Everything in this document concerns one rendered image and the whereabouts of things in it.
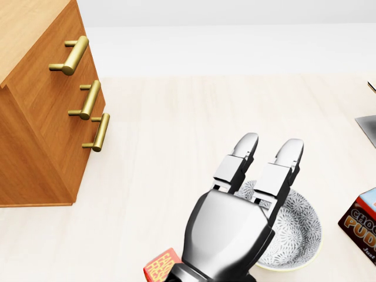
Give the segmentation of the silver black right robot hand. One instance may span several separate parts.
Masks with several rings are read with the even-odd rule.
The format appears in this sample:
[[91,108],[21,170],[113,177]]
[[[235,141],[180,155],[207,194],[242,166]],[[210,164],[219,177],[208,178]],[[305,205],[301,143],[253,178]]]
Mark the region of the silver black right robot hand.
[[267,164],[251,199],[236,196],[258,140],[248,133],[225,156],[187,222],[182,263],[209,282],[256,282],[249,269],[273,239],[276,216],[300,171],[304,143],[289,139]]

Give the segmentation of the black white patterned bowl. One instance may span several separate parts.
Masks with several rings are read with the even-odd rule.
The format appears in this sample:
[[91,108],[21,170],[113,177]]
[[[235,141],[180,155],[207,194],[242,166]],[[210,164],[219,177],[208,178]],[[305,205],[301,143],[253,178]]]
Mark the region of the black white patterned bowl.
[[294,271],[305,267],[318,255],[323,228],[313,206],[291,189],[273,225],[275,231],[257,266],[272,271]]

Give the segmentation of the small wooden drawer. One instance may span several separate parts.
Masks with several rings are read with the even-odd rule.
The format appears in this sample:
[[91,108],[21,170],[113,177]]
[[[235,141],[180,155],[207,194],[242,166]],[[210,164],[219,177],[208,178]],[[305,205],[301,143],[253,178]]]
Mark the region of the small wooden drawer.
[[72,199],[70,204],[76,202],[78,190],[88,162],[90,149],[82,148],[82,143],[94,141],[98,122],[82,120],[78,116],[69,116],[64,112],[59,130],[59,140],[63,145],[59,148],[59,165],[62,177]]

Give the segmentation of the medium wooden drawer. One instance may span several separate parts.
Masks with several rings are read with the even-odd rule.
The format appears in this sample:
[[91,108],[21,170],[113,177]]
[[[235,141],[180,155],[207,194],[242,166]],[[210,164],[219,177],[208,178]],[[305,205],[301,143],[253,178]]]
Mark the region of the medium wooden drawer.
[[83,108],[89,92],[80,90],[80,85],[89,85],[97,79],[91,51],[87,50],[72,76],[47,70],[33,103],[41,135],[69,187],[80,185],[90,154],[89,149],[82,148],[82,143],[93,141],[98,125],[69,116],[68,111]]

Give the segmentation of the wooden cabinet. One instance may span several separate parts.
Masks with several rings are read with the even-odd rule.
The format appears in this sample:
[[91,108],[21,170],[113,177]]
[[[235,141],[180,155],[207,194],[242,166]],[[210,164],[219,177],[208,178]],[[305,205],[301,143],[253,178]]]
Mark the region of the wooden cabinet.
[[[70,0],[0,0],[0,207],[68,206],[72,199],[49,146],[7,77]],[[104,113],[100,86],[91,118]]]

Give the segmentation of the large wooden drawer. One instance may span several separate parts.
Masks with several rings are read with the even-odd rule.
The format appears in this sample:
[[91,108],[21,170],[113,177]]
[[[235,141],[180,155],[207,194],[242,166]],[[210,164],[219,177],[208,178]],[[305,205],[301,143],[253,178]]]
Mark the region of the large wooden drawer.
[[82,143],[95,137],[95,123],[68,114],[82,109],[89,96],[81,85],[91,85],[98,79],[90,48],[85,49],[73,75],[49,70],[50,64],[64,63],[72,53],[65,42],[85,34],[77,1],[70,0],[6,79],[48,145],[80,149]]

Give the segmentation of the red yellow printed food box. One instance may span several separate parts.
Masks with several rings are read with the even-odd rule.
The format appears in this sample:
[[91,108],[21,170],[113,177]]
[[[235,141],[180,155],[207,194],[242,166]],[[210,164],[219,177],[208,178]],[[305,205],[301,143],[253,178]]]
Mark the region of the red yellow printed food box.
[[181,259],[176,254],[173,248],[169,248],[168,250],[164,251],[159,256],[148,262],[147,265],[143,268],[146,281],[164,282],[172,267],[177,263],[182,263]]

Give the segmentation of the brown chocolate pudding box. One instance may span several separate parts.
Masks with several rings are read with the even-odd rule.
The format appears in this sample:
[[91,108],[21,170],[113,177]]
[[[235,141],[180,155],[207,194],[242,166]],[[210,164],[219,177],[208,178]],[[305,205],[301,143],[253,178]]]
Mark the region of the brown chocolate pudding box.
[[376,187],[360,194],[338,225],[376,265]]

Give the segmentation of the grey flat object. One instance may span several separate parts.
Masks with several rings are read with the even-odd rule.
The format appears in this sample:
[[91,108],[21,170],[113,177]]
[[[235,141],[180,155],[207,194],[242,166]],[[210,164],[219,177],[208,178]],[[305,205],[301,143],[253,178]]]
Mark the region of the grey flat object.
[[376,115],[357,117],[355,121],[376,148]]

